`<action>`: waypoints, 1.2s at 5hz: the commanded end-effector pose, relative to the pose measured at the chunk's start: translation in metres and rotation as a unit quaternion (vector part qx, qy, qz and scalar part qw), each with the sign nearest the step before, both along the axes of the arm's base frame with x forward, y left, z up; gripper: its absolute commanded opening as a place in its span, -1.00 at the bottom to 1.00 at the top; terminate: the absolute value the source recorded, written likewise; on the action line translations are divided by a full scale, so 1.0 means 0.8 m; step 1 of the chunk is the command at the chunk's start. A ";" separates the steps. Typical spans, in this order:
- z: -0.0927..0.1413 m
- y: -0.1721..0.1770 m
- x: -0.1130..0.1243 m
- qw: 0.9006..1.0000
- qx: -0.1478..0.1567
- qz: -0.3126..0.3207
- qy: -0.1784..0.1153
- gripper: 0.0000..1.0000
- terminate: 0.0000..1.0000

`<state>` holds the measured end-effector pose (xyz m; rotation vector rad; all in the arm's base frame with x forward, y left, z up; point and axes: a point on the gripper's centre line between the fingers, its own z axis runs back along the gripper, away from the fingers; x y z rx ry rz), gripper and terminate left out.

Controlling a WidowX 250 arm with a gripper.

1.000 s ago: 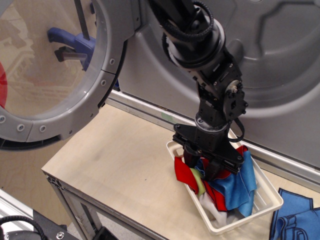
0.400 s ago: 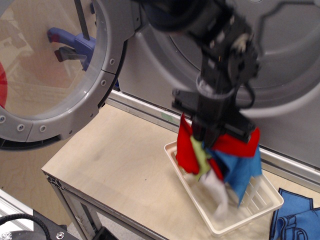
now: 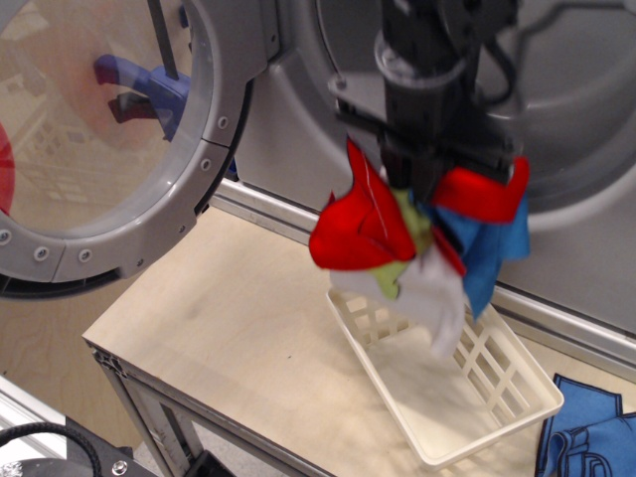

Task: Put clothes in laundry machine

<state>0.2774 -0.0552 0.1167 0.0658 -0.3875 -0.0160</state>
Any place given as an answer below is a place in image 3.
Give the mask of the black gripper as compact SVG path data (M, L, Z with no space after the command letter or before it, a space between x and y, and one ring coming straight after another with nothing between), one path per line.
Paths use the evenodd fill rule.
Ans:
M449 41L379 34L375 73L340 73L328 82L338 118L377 138L390 186L412 186L417 202L427 203L455 167L497 182L512 178L512 145L486 112L504 97L478 93L480 53L478 43L456 51Z

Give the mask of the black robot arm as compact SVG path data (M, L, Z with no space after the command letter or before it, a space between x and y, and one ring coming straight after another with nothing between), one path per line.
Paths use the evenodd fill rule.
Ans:
M329 81L338 117L376 135L389 183L429 204L462 167L510 182L513 145L488 113L510 98L516 70L497 41L516 1L384 1L379 73Z

